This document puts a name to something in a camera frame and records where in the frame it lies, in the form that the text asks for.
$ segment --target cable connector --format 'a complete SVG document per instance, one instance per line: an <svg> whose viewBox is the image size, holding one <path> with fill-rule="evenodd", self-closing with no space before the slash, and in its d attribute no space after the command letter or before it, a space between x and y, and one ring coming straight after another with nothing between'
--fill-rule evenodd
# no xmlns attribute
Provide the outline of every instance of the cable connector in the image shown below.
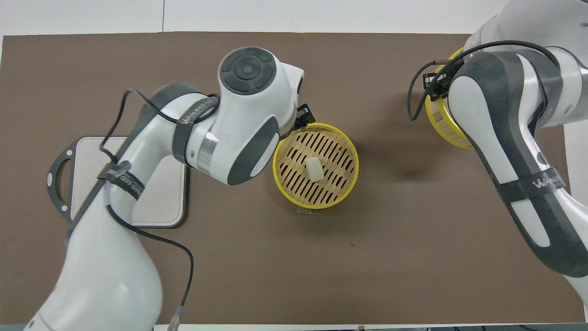
<svg viewBox="0 0 588 331"><path fill-rule="evenodd" d="M304 129L306 128L306 126L310 123L314 123L315 122L315 117L314 115L312 115L312 112L310 111L310 107L308 107L307 104L303 104L300 107L298 107L298 109L296 109L296 120L294 122L294 131L298 130L298 129L302 129L302 131L304 131Z"/></svg>
<svg viewBox="0 0 588 331"><path fill-rule="evenodd" d="M168 331L178 331L180 327L180 318L182 317L182 313L183 306L178 306L176 314L172 317L172 320L169 321Z"/></svg>
<svg viewBox="0 0 588 331"><path fill-rule="evenodd" d="M436 59L433 61L435 63L435 65L446 65L449 62L451 62L450 59Z"/></svg>

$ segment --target black cable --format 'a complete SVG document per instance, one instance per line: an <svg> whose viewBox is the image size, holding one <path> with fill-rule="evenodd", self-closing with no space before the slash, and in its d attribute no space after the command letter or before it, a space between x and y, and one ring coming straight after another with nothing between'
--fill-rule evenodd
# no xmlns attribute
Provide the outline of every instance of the black cable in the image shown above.
<svg viewBox="0 0 588 331"><path fill-rule="evenodd" d="M108 141L108 139L111 137L112 133L114 132L114 130L116 129L116 127L118 126L118 123L121 121L122 118L122 113L125 109L125 104L126 104L126 99L129 97L129 94L134 93L136 95L138 95L141 99L143 99L143 102L148 105L149 107L151 107L151 109L153 109L155 111L155 113L161 117L163 117L165 120L172 122L172 123L176 123L176 119L167 116L166 114L162 113L161 110L154 105L151 100L147 99L143 94L141 94L141 92L137 91L137 90L133 90L133 89L129 89L126 90L125 93L122 95L122 100L121 100L121 107L118 110L118 115L116 117L116 120L114 122L114 124L112 124L111 129L108 131L107 135L104 137L104 139L102 140L102 142L100 143L100 151L105 153L106 155L108 155L108 157L111 159L111 162L116 164L118 163L118 159L116 156L114 156L109 150L104 148L104 145L106 144L106 142Z"/></svg>
<svg viewBox="0 0 588 331"><path fill-rule="evenodd" d="M522 324L519 324L519 326L520 326L520 327L522 327L522 328L523 328L523 329L525 329L525 330L529 330L529 331L538 331L538 330L535 330L535 329L531 329L531 328L529 328L529 327L526 327L526 326L524 326L524 325L522 325Z"/></svg>
<svg viewBox="0 0 588 331"><path fill-rule="evenodd" d="M410 116L412 114L412 110L410 109L410 103L407 103L408 106L408 114L409 117L412 121L416 120L418 115L420 114L421 109L423 108L423 104L425 103L425 100L427 99L427 96L431 93L431 91L433 90L433 87L435 86L435 83L437 82L437 79L439 79L439 77L441 75L443 75L450 67L454 66L455 63L457 63L458 61L460 61L461 59L463 59L465 56L479 51L481 49L484 48L488 48L488 47L494 47L494 46L505 46L505 45L514 45L514 46L523 46L523 47L528 47L528 48L532 48L535 49L536 51L541 52L543 55L545 55L549 61L551 61L557 69L559 69L559 62L557 61L557 58L550 52L548 51L545 47L541 47L537 44L533 44L531 42L526 42L526 41L517 41L517 40L504 40L504 41L493 41L493 42L488 42L473 48L468 49L466 52L462 52L461 54L457 55L456 57L454 57L451 61L449 61L443 68L441 68L439 70L439 72L437 72L437 74L435 75L435 77L433 77L433 79L431 80L431 82L429 83L429 85L427 86L427 88L425 89L425 93L423 93L423 97L420 99L420 103L419 106L415 112L415 116ZM413 80L410 83L410 87L409 87L409 95L408 95L408 100L410 100L410 94L412 92L412 85L414 85L416 80Z"/></svg>
<svg viewBox="0 0 588 331"><path fill-rule="evenodd" d="M411 121L414 121L417 119L417 117L419 117L420 114L420 109L416 110L416 113L413 115L412 112L410 111L410 96L412 95L412 88L415 85L415 82L417 79L419 79L420 74L426 69L431 67L432 65L435 65L435 61L431 61L427 64L425 64L421 69L419 69L415 76L412 78L412 81L410 82L409 88L408 88L408 97L406 99L406 108L408 109L408 117L410 118Z"/></svg>
<svg viewBox="0 0 588 331"><path fill-rule="evenodd" d="M182 298L182 304L180 306L184 306L184 303L186 302L186 298L188 298L188 292L190 292L190 285L192 285L192 278L194 275L194 256L192 255L192 252L184 245L177 243L171 239L167 239L167 238L163 238L163 237L159 237L156 236L154 234L151 234L149 232L145 232L141 229L138 229L137 227L134 227L132 225L130 225L129 223L125 222L122 218L120 218L115 211L112 209L110 204L106 205L106 209L108 210L108 213L110 213L110 215L112 216L112 218L114 218L116 220L116 222L118 224L120 224L121 226L123 226L126 229L129 229L130 231L133 231L136 234L140 234L141 236L144 236L146 238L149 239L154 239L157 241L161 241L163 243L168 243L170 245L174 245L180 249L182 249L183 251L186 252L186 254L188 254L188 257L190 258L190 277L188 279L188 284L186 285L186 290L184 291L184 295Z"/></svg>
<svg viewBox="0 0 588 331"><path fill-rule="evenodd" d="M177 123L177 120L176 119L174 119L172 117L169 117L169 116L165 115L164 113L162 113L161 110L155 104L153 104L153 102L151 102L151 100L147 99L143 94L141 94L141 92L139 92L137 90L132 90L132 89L131 90L126 90L125 93L122 96L121 107L119 109L119 112L118 112L118 115L116 117L116 120L115 120L114 124L112 125L111 129L108 131L108 134L104 137L104 140L102 141L102 143L99 146L99 149L102 152L104 152L106 155L108 155L110 157L110 159L111 159L111 162L114 163L114 164L117 164L118 163L118 158L115 155L113 155L109 150L107 150L104 147L104 145L106 144L106 142L108 141L108 139L111 137L111 135L114 132L114 130L116 129L116 127L118 126L118 123L120 122L120 120L122 118L122 113L124 112L124 109L125 109L126 99L128 98L129 94L131 94L131 93L134 93L134 94L140 96L141 99L143 100L143 102L146 105L150 106L157 113L157 115L163 117L165 120L167 120L169 122L172 122L174 124ZM216 97L217 99L220 100L220 96L218 94L210 94L210 95L208 95L208 97ZM212 114L214 114L217 109L218 109L218 105L214 106L207 114L205 114L205 116L199 117L196 120L196 123L202 122L203 120L207 119ZM167 239L167 238L156 236L154 234L151 234L151 233L145 232L145 231L143 231L141 229L138 229L137 227L135 227L133 225L130 225L129 223L127 223L123 219L121 219L114 212L114 210L112 209L112 207L111 207L110 204L106 205L106 209L108 210L108 213L112 216L112 218L115 219L116 222L118 224L120 224L121 226L123 226L124 228L126 228L126 229L128 229L130 231L133 231L136 234L140 234L141 236L144 236L146 238L154 239L154 240L157 240L157 241L161 241L161 242L164 242L164 243L171 244L173 246L176 246L176 247L182 249L184 252L186 252L186 254L188 255L188 257L190 258L190 276L188 278L188 283L186 285L186 290L184 291L184 295L183 295L183 298L182 298L182 303L180 305L180 306L183 307L184 304L185 304L185 302L186 302L186 299L188 298L188 293L190 292L190 286L192 285L192 279L193 279L193 275L194 275L194 256L192 255L192 252L187 247L185 247L184 245L182 245L182 244L180 244L178 242L175 242L175 241L170 240L170 239Z"/></svg>

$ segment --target connector plug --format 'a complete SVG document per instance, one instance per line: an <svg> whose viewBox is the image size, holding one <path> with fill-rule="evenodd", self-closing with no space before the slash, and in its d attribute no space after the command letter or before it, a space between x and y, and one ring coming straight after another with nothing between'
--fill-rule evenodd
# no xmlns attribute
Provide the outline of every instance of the connector plug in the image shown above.
<svg viewBox="0 0 588 331"><path fill-rule="evenodd" d="M176 309L176 314L172 317L172 320L169 321L168 331L178 331L180 327L180 319L183 313L183 306L179 306Z"/></svg>

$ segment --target brand label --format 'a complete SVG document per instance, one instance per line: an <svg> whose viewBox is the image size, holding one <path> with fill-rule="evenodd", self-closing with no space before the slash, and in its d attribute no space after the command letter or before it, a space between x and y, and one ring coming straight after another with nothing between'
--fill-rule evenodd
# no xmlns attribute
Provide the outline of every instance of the brand label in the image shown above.
<svg viewBox="0 0 588 331"><path fill-rule="evenodd" d="M533 181L533 185L537 188L546 187L547 185L552 185L554 183L561 182L562 178L558 175L555 177L550 178L538 178L536 181Z"/></svg>
<svg viewBox="0 0 588 331"><path fill-rule="evenodd" d="M141 193L143 193L143 190L137 186L137 184L135 183L135 181L133 181L133 179L131 179L129 176L126 175L126 170L123 170L121 172L118 172L114 169L109 169L107 171L107 173L109 175L113 175L114 177L120 179L123 183L125 183L126 185L128 185L131 190L133 192L135 192L137 195L141 195Z"/></svg>
<svg viewBox="0 0 588 331"><path fill-rule="evenodd" d="M202 111L205 107L209 107L213 102L215 102L214 99L207 99L207 100L202 101L200 104L198 104L196 107L194 107L194 109L192 109L191 112L182 116L182 118L180 118L178 123L179 124L193 123L196 120L196 114L198 114L200 111Z"/></svg>

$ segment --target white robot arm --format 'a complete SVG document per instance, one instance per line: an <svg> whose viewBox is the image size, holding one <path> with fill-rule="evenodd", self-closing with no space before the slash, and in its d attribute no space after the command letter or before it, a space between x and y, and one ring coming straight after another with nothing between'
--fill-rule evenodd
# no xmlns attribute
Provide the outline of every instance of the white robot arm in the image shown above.
<svg viewBox="0 0 588 331"><path fill-rule="evenodd" d="M154 93L151 103L173 121L143 107L76 216L57 284L25 330L151 330L161 281L137 235L116 219L131 219L167 155L228 185L259 174L300 113L303 75L264 49L241 48L221 61L220 98L185 83Z"/></svg>
<svg viewBox="0 0 588 331"><path fill-rule="evenodd" d="M588 1L513 0L472 35L476 51L449 87L449 112L468 137L535 255L588 305L588 208L537 146L534 129L588 118Z"/></svg>

